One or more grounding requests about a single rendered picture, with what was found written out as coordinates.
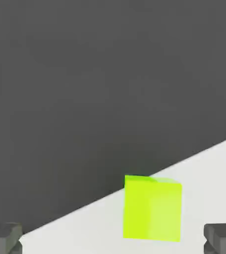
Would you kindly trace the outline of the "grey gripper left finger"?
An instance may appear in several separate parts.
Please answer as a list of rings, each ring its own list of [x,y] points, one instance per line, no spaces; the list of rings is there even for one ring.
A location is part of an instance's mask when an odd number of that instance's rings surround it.
[[[0,223],[0,254],[22,254],[20,238],[23,235],[19,223]]]

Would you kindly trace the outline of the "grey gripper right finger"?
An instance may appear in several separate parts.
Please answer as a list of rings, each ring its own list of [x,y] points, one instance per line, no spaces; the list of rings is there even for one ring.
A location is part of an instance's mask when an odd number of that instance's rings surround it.
[[[205,224],[204,254],[226,254],[226,223]]]

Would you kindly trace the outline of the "small green cube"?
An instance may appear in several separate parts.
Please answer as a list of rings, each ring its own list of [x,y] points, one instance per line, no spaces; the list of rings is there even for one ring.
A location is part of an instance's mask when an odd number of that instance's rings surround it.
[[[126,175],[123,237],[180,242],[182,185],[169,178]]]

